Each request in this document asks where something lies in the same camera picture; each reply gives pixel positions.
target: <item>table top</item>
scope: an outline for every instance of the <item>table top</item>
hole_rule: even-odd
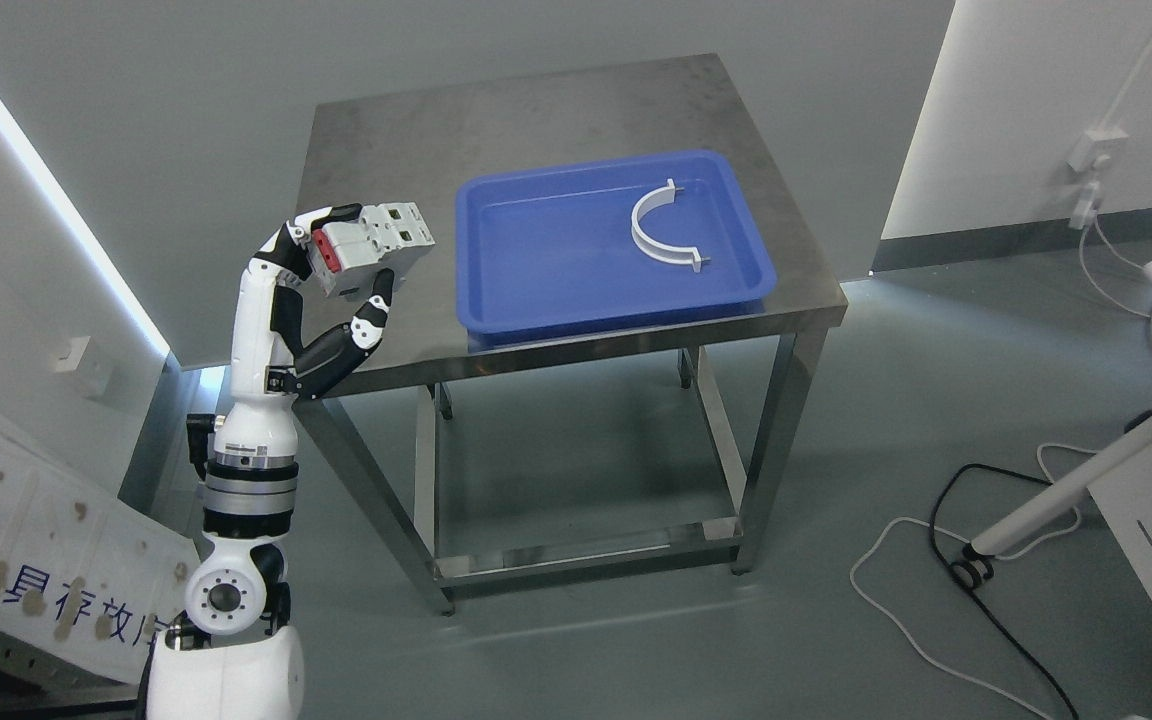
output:
[[[471,351],[456,317],[456,191],[484,174],[707,149],[736,173],[780,281],[756,314]],[[438,245],[394,293],[380,350],[331,396],[836,327],[847,300],[718,55],[319,105],[297,211],[416,202]],[[306,332],[357,300],[314,301]]]

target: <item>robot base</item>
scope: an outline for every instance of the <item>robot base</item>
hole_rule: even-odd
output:
[[[174,650],[159,632],[150,665],[147,720],[294,720],[305,700],[301,637],[285,626],[273,637],[232,647]]]

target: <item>white wall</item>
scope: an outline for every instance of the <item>white wall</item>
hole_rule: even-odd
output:
[[[73,336],[94,338],[114,359],[97,400],[51,372]],[[162,361],[0,141],[0,414],[116,492]]]
[[[885,238],[1069,217],[1064,165],[1152,35],[1146,0],[955,5]],[[1152,53],[1108,123],[1132,136],[1102,211],[1152,209]]]
[[[0,94],[180,363],[206,365],[227,361],[244,258],[294,211],[316,104],[412,88],[717,51],[833,268],[861,276],[950,12],[952,0],[0,0]]]

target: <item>wall outlet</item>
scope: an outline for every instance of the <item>wall outlet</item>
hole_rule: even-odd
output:
[[[83,397],[99,397],[109,387],[114,361],[92,338],[69,338],[69,348],[56,359],[55,372]]]
[[[1120,128],[1087,128],[1078,142],[1074,143],[1066,162],[1075,173],[1087,170],[1101,172],[1111,167],[1111,162],[1123,152],[1128,142],[1128,132]]]

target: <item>blue tray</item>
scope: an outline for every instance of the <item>blue tray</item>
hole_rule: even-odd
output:
[[[698,247],[690,265],[650,259],[630,213],[673,179],[684,191],[643,230]],[[687,150],[471,179],[456,196],[456,314],[478,346],[755,313],[776,287],[732,166]]]

